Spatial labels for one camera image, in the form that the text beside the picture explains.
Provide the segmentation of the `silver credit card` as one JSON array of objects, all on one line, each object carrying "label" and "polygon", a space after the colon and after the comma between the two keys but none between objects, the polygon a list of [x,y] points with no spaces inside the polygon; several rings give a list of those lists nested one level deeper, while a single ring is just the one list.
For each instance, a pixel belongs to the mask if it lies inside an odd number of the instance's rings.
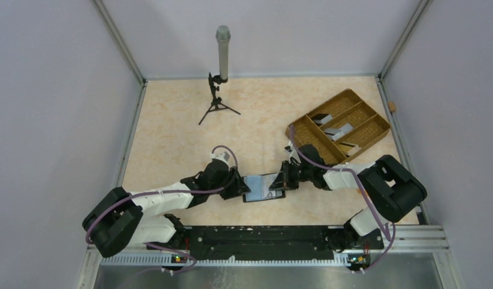
[{"label": "silver credit card", "polygon": [[282,195],[283,195],[282,191],[266,190],[262,192],[263,199],[276,199],[277,197],[280,197]]}]

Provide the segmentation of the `black leather card holder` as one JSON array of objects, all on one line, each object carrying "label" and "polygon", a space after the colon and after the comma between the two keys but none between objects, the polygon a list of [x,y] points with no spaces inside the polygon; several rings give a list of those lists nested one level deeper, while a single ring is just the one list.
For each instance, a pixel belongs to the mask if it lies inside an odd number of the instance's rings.
[{"label": "black leather card holder", "polygon": [[[267,200],[275,200],[275,199],[263,199],[262,192],[269,190],[268,187],[273,183],[277,173],[265,174],[265,175],[249,175],[245,176],[244,182],[251,189],[250,193],[246,193],[243,195],[244,203],[253,203],[253,202],[262,202]],[[283,199],[286,197],[284,191],[283,195],[277,197],[276,199]]]}]

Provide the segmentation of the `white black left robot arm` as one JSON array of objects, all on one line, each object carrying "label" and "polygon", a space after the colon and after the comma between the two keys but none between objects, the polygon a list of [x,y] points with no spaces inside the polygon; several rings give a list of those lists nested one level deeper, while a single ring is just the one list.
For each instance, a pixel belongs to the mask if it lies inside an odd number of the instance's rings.
[{"label": "white black left robot arm", "polygon": [[169,211],[205,203],[212,194],[232,199],[250,192],[236,167],[213,159],[203,171],[163,188],[144,192],[112,189],[82,222],[85,240],[107,258],[126,247],[164,243],[180,247],[184,233],[179,220]]}]

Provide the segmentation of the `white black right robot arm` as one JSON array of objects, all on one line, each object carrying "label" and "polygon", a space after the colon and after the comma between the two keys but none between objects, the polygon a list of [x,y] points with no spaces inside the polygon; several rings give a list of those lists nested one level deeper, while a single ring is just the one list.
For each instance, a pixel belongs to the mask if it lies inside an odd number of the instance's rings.
[{"label": "white black right robot arm", "polygon": [[367,207],[344,224],[336,247],[360,248],[375,230],[388,234],[389,223],[399,222],[427,197],[424,185],[392,155],[383,155],[370,164],[327,164],[311,144],[286,147],[289,159],[270,184],[271,191],[297,190],[301,182],[333,191],[358,189]]}]

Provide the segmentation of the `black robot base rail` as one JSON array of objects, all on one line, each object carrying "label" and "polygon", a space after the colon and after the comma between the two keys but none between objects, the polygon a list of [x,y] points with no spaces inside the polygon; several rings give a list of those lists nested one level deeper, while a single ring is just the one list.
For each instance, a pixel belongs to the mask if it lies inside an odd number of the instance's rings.
[{"label": "black robot base rail", "polygon": [[198,261],[306,261],[332,259],[347,250],[382,250],[379,229],[364,237],[342,226],[193,226],[155,246],[188,252]]}]

